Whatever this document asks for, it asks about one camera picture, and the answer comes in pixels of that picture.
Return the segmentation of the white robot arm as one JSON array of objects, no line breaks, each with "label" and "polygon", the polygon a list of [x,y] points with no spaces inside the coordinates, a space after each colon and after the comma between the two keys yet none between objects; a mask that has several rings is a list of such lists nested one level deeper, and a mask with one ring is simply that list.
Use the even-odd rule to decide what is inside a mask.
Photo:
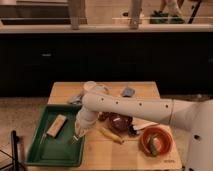
[{"label": "white robot arm", "polygon": [[175,99],[115,97],[102,85],[89,88],[75,121],[75,136],[93,127],[98,112],[113,112],[171,125],[191,132],[185,171],[213,169],[213,99],[190,102]]}]

